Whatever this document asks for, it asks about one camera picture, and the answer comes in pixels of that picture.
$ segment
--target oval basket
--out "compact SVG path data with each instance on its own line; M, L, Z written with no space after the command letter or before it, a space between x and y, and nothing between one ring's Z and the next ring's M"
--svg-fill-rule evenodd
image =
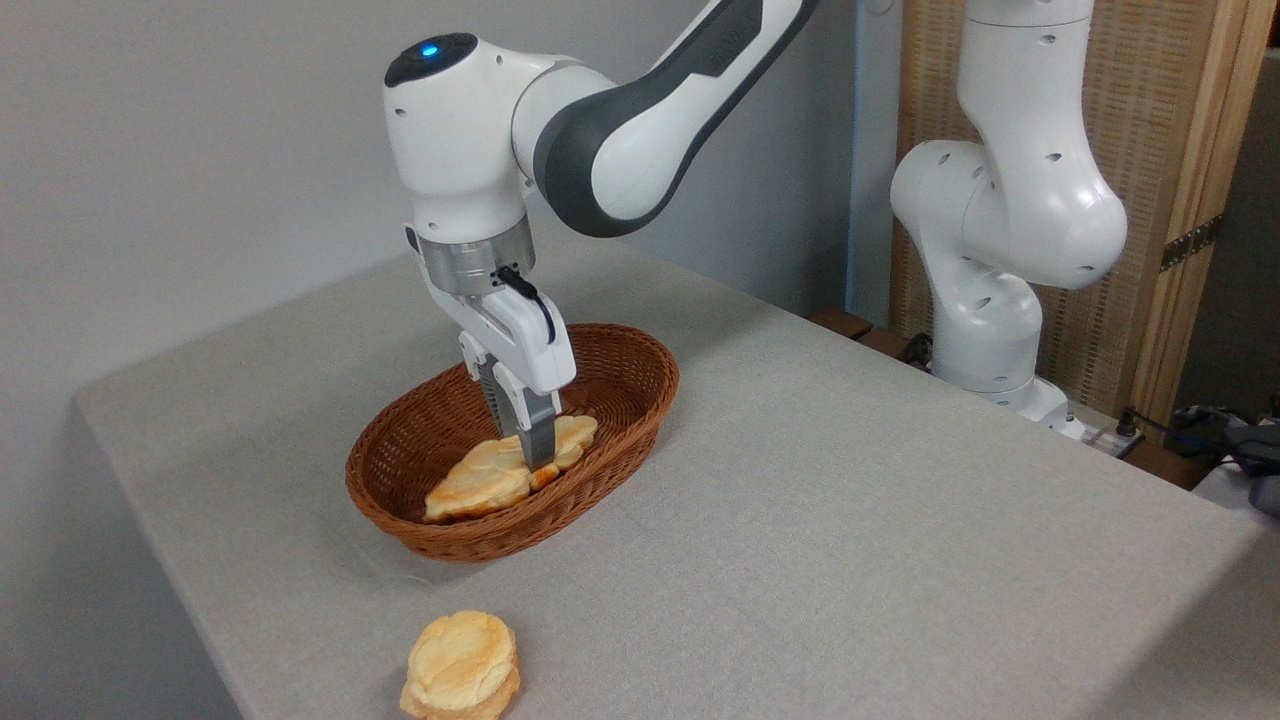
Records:
M374 418L347 460L347 491L366 518L406 547L447 562L484 562L531 547L576 520L640 468L671 409L680 370L635 328L568 328L577 378L567 415L590 415L595 443L567 473L506 510L447 525L422 521L426 495L476 443L497 438L480 386L458 364Z

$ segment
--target electrical cable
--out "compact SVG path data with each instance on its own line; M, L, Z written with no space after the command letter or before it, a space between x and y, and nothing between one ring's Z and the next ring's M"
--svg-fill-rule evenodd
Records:
M1258 455L1251 455L1248 452L1242 452L1238 448L1231 448L1231 447L1228 447L1225 445L1219 445L1219 443L1213 443L1213 442L1207 442L1207 441L1197 439L1197 438L1193 438L1193 437L1189 437L1189 436L1184 436L1184 434L1179 433L1178 430L1174 430L1172 428L1162 425L1161 423L1157 423L1156 420L1152 420L1151 418L1143 415L1142 413L1138 413L1133 407L1126 409L1125 414L1129 415L1129 416L1132 416L1132 418L1137 418L1138 420L1142 420L1143 424L1149 425L1149 427L1155 428L1157 432L1164 433L1165 436L1171 437L1171 438L1174 438L1176 441L1185 442L1187 445L1190 445L1190 446L1202 447L1204 450L1211 450L1211 451L1216 452L1217 455L1222 455L1222 456L1230 455L1231 457L1234 457L1236 460L1244 460L1247 462L1253 462L1253 464L1261 465L1262 468L1266 468L1268 470L1274 470L1276 473L1280 473L1280 462L1276 462L1271 457L1261 457ZM1271 442L1267 442L1267 441L1251 441L1251 442L1257 442L1260 445L1267 445L1267 446L1276 445L1276 443L1271 443Z
M526 300L532 300L538 304L538 307L543 311L543 318L547 319L547 345L556 342L556 320L552 319L552 311L547 309L547 304L538 295L538 288L534 287L534 283L520 277L520 272L508 265L498 268L497 277Z

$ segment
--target woven panel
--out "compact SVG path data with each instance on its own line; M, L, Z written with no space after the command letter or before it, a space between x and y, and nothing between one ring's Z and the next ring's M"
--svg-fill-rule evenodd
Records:
M932 138L978 141L956 99L964 0L919 0L904 9L900 150ZM1084 79L1089 142L1103 177L1125 201L1129 240L1097 284L1036 288L1044 306L1038 372L1076 402L1102 411L1125 404L1146 322L1149 284L1167 240L1170 168L1185 145L1188 100L1204 55L1212 4L1108 0L1094 9ZM928 332L924 268L906 233L893 238L891 328Z

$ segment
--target bread roll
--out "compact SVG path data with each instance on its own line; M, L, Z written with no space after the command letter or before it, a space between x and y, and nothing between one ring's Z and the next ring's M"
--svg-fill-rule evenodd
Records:
M497 720L518 689L516 634L488 612L463 610L417 638L401 710L424 720Z
M596 428L588 415L556 418L556 457L532 471L518 437L481 442L426 496L426 521L481 518L525 500L577 464L595 442Z

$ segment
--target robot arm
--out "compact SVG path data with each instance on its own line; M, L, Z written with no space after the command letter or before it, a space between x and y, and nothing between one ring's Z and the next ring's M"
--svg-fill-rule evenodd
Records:
M1098 281L1128 228L1084 133L1092 12L1092 0L969 0L957 90L983 143L916 146L891 191L929 275L934 374L1057 429L1066 398L1034 377L1042 313L1028 281Z
M387 70L383 100L410 243L463 357L526 461L554 454L559 388L576 375L564 322L525 275L525 197L541 191L585 234L640 229L694 154L781 54L817 0L712 0L640 79L617 86L572 58L467 33L431 37Z

